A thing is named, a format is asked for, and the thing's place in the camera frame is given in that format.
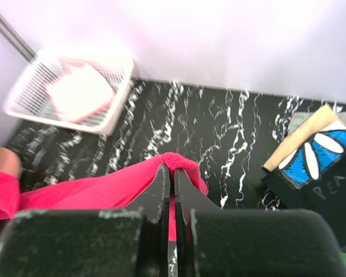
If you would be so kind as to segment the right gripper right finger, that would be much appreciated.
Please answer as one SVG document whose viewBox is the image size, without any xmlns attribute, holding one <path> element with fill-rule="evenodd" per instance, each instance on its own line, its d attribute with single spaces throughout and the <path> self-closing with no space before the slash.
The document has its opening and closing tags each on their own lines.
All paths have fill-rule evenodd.
<svg viewBox="0 0 346 277">
<path fill-rule="evenodd" d="M 175 170 L 174 189 L 176 204 L 180 204 L 180 213 L 185 224 L 190 222 L 193 209 L 198 212 L 219 211 L 219 207 L 194 186 L 185 169 Z"/>
</svg>

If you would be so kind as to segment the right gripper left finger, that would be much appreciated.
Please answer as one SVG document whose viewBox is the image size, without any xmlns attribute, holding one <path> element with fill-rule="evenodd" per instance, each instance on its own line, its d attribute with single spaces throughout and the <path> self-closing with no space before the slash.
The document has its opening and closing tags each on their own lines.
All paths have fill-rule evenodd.
<svg viewBox="0 0 346 277">
<path fill-rule="evenodd" d="M 143 208 L 148 220 L 157 224 L 169 216 L 170 172 L 166 164 L 161 164 L 150 185 L 137 197 L 138 207 Z"/>
</svg>

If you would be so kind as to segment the crimson red t-shirt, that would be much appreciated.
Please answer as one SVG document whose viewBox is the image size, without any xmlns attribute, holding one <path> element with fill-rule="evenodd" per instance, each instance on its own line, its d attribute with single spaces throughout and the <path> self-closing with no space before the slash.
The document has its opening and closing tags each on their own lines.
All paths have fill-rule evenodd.
<svg viewBox="0 0 346 277">
<path fill-rule="evenodd" d="M 17 212 L 26 209 L 123 208 L 150 185 L 161 164 L 166 164 L 170 171 L 185 169 L 194 186 L 204 195 L 208 194 L 198 164 L 169 152 L 109 175 L 64 181 L 30 192 L 20 191 Z"/>
</svg>

